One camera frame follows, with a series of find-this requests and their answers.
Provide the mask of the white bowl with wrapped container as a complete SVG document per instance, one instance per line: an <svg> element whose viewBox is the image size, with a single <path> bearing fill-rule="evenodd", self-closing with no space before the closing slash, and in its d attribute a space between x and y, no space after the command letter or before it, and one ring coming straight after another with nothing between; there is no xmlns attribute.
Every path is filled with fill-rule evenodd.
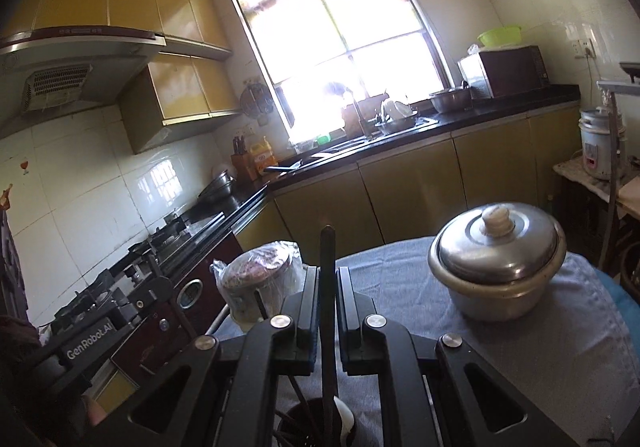
<svg viewBox="0 0 640 447"><path fill-rule="evenodd" d="M243 332L264 319L255 292L262 298L266 315L272 317L280 313L287 297L304 289L306 279L298 244L293 241L266 243L229 264L215 259L209 270L231 319Z"/></svg>

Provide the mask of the steel bowl on counter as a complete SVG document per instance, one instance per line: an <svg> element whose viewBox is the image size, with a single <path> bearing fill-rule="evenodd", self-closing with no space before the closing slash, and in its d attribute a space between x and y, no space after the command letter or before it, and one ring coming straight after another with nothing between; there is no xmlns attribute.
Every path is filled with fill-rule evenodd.
<svg viewBox="0 0 640 447"><path fill-rule="evenodd" d="M470 86L459 86L436 92L431 103L438 113L459 112L472 107Z"/></svg>

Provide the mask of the black utensil holder cup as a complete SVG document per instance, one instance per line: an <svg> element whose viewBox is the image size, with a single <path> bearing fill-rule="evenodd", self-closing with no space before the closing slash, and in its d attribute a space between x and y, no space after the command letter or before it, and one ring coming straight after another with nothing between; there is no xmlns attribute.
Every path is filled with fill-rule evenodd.
<svg viewBox="0 0 640 447"><path fill-rule="evenodd" d="M337 425L337 412L334 410L333 446L340 445L340 432ZM306 403L296 404L288 411L276 411L278 425L272 432L279 446L324 446L323 445L323 406L322 398L313 398Z"/></svg>

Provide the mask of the microwave oven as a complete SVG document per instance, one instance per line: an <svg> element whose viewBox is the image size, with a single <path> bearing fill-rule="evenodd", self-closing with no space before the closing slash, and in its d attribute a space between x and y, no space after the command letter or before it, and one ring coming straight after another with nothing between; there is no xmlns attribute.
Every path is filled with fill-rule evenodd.
<svg viewBox="0 0 640 447"><path fill-rule="evenodd" d="M480 51L458 61L474 100L520 95L550 86L536 45Z"/></svg>

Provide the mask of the range hood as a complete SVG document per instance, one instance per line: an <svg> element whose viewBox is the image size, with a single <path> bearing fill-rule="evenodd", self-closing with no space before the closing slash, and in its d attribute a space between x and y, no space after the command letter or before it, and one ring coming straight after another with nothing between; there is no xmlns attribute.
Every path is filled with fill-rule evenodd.
<svg viewBox="0 0 640 447"><path fill-rule="evenodd" d="M1 40L1 118L110 103L166 47L152 31L54 26Z"/></svg>

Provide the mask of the green plastic basin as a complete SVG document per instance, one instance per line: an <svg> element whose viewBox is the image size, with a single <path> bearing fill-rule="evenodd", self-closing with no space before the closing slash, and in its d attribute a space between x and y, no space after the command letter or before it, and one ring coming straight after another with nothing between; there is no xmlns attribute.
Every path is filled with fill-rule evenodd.
<svg viewBox="0 0 640 447"><path fill-rule="evenodd" d="M477 40L487 48L518 45L522 41L522 29L518 25L500 26L483 32Z"/></svg>

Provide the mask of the grey tablecloth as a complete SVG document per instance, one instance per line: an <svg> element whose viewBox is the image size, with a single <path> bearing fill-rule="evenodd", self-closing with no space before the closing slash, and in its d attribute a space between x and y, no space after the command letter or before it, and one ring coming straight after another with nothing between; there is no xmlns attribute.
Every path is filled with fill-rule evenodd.
<svg viewBox="0 0 640 447"><path fill-rule="evenodd" d="M639 330L630 331L587 259L567 254L538 305L507 323L464 317L427 265L431 239L338 260L357 292L422 337L460 334L579 445L616 438L639 408Z"/></svg>

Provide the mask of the yellow oil bottle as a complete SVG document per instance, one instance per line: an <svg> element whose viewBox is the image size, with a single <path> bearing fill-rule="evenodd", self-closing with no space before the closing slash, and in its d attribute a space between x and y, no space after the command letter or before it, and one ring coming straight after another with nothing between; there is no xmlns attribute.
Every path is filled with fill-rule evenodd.
<svg viewBox="0 0 640 447"><path fill-rule="evenodd" d="M268 167L279 165L271 144L269 144L265 136L262 136L255 144L250 145L250 155L252 156L255 170L260 176L268 173Z"/></svg>

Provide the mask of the aluminium pot with lid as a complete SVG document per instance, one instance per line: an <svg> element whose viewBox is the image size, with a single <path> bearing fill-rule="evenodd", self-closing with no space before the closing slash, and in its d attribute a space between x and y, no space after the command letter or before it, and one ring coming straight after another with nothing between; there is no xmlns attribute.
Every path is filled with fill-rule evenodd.
<svg viewBox="0 0 640 447"><path fill-rule="evenodd" d="M565 256L565 233L554 217L533 205L501 203L451 219L427 263L465 317L505 323L538 304Z"/></svg>

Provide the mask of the window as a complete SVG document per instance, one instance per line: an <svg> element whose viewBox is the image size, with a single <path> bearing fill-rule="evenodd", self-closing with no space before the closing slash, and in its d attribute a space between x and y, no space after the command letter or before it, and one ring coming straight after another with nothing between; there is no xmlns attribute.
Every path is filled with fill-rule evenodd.
<svg viewBox="0 0 640 447"><path fill-rule="evenodd" d="M418 0L232 3L293 144L345 127L355 103L412 103L452 83Z"/></svg>

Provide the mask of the upper yellow cabinet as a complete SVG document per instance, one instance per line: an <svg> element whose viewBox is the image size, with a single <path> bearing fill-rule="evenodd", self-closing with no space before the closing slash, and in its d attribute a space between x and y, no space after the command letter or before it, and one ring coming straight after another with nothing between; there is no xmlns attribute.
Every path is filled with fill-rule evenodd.
<svg viewBox="0 0 640 447"><path fill-rule="evenodd" d="M134 153L211 132L240 113L223 63L164 52L129 82L118 104Z"/></svg>

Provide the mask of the brown chopstick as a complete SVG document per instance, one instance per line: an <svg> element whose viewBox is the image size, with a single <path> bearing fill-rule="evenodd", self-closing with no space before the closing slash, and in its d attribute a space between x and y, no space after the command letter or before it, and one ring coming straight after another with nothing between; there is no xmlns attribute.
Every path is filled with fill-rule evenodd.
<svg viewBox="0 0 640 447"><path fill-rule="evenodd" d="M335 230L329 225L322 229L320 235L319 282L323 445L333 446L333 407L336 389L334 351Z"/></svg>

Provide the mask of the gas stove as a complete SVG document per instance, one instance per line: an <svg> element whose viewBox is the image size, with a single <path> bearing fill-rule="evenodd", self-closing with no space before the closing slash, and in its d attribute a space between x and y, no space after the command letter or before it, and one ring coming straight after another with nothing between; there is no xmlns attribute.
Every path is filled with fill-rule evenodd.
<svg viewBox="0 0 640 447"><path fill-rule="evenodd" d="M151 237L131 245L114 265L103 269L87 285L76 292L70 303L62 306L50 323L52 334L60 334L98 308L106 293L117 289L125 295L154 277L177 281L188 271L189 264L200 255L201 243L224 222L222 212L214 212L200 220L180 216L157 230Z"/></svg>

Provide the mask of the knife block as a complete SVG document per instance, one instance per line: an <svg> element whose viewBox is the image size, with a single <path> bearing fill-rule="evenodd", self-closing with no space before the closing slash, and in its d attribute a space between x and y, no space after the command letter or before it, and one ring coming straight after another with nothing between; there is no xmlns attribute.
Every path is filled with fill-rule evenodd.
<svg viewBox="0 0 640 447"><path fill-rule="evenodd" d="M246 150L243 136L234 136L232 140L232 165L236 170L236 181L239 185L249 184L258 179L253 159Z"/></svg>

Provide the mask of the dark red oven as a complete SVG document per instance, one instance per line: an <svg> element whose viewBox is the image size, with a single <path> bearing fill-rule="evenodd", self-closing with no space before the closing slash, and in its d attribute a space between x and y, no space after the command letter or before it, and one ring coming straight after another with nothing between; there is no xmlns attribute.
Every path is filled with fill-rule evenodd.
<svg viewBox="0 0 640 447"><path fill-rule="evenodd" d="M218 259L228 264L242 253L233 233L200 245L176 270L174 294L155 306L112 356L126 377L143 384L195 337L204 334L224 308L210 266Z"/></svg>

